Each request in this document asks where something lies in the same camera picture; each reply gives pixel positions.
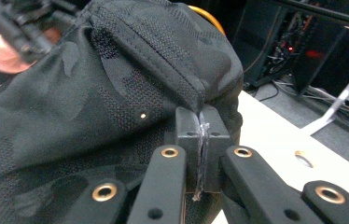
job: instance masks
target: yellow cable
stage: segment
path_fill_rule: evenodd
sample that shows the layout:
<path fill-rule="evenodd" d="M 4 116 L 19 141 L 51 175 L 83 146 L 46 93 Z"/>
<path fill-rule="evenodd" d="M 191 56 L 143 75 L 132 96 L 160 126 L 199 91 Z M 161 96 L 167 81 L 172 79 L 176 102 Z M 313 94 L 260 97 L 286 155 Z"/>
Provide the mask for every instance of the yellow cable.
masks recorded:
<path fill-rule="evenodd" d="M 218 22 L 218 20 L 216 20 L 216 18 L 212 16 L 212 14 L 201 9 L 200 7 L 189 6 L 189 8 L 191 8 L 193 11 L 195 11 L 196 13 L 200 14 L 201 16 L 209 20 L 218 29 L 218 31 L 221 32 L 221 34 L 225 35 L 224 29 L 221 26 L 220 22 Z"/>

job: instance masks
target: floor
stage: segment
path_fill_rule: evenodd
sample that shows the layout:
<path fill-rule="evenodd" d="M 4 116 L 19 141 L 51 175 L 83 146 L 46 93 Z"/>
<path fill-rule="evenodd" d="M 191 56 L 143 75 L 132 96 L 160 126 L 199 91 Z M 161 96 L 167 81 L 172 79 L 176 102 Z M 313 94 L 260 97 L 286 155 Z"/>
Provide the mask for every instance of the floor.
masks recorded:
<path fill-rule="evenodd" d="M 255 95 L 258 100 L 277 94 L 273 98 L 263 100 L 262 103 L 299 128 L 320 118 L 329 108 L 329 104 L 322 104 L 321 100 L 294 95 L 290 84 L 278 81 L 261 86 L 257 92 L 253 90 L 249 93 Z M 332 123 L 312 137 L 349 161 L 348 116 L 339 113 Z"/>

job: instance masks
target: white tabletop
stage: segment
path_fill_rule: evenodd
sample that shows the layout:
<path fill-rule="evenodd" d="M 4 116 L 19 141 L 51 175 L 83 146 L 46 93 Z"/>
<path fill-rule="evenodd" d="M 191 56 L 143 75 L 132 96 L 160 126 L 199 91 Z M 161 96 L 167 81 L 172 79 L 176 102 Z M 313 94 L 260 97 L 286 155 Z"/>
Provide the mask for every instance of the white tabletop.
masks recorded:
<path fill-rule="evenodd" d="M 240 94 L 239 102 L 244 117 L 241 145 L 258 151 L 289 186 L 302 190 L 307 182 L 326 180 L 349 192 L 348 161 L 247 93 Z M 296 151 L 302 151 L 314 168 L 297 160 Z M 226 223 L 222 213 L 214 223 Z"/>

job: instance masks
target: white table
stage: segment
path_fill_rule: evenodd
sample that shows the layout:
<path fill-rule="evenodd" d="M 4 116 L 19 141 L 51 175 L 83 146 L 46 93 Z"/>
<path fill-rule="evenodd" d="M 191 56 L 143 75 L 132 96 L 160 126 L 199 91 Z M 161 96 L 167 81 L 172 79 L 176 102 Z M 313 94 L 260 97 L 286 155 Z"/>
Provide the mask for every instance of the white table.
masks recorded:
<path fill-rule="evenodd" d="M 241 145 L 252 147 L 286 183 L 298 190 L 313 180 L 326 180 L 349 192 L 349 162 L 283 119 L 250 95 L 242 92 L 238 110 L 244 117 Z M 301 151 L 314 166 L 296 157 Z M 215 224 L 227 223 L 222 213 Z"/>

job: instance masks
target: black cloth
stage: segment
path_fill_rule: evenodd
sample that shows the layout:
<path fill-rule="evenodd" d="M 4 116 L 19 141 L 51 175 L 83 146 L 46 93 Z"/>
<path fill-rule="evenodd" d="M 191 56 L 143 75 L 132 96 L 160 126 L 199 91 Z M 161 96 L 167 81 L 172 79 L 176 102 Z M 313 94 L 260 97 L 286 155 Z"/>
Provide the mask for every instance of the black cloth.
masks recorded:
<path fill-rule="evenodd" d="M 134 181 L 178 106 L 216 107 L 237 139 L 242 84 L 229 41 L 186 5 L 92 1 L 46 57 L 0 87 L 0 223 L 58 222 L 72 205 L 63 186 Z M 220 209 L 214 194 L 187 202 L 188 223 Z"/>

